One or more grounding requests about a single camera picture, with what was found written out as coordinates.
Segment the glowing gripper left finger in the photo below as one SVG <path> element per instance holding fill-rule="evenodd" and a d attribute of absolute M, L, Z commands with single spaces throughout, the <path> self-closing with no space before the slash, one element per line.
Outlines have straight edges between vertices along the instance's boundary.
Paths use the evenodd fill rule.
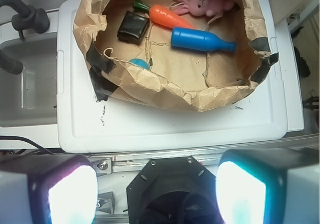
<path fill-rule="evenodd" d="M 97 199 L 97 174 L 84 155 L 0 158 L 2 224 L 91 224 Z"/>

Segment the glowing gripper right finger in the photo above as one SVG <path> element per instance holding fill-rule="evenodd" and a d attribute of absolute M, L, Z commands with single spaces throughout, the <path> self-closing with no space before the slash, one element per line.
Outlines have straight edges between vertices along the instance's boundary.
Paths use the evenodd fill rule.
<path fill-rule="evenodd" d="M 226 224 L 318 224 L 319 149 L 229 149 L 215 191 Z"/>

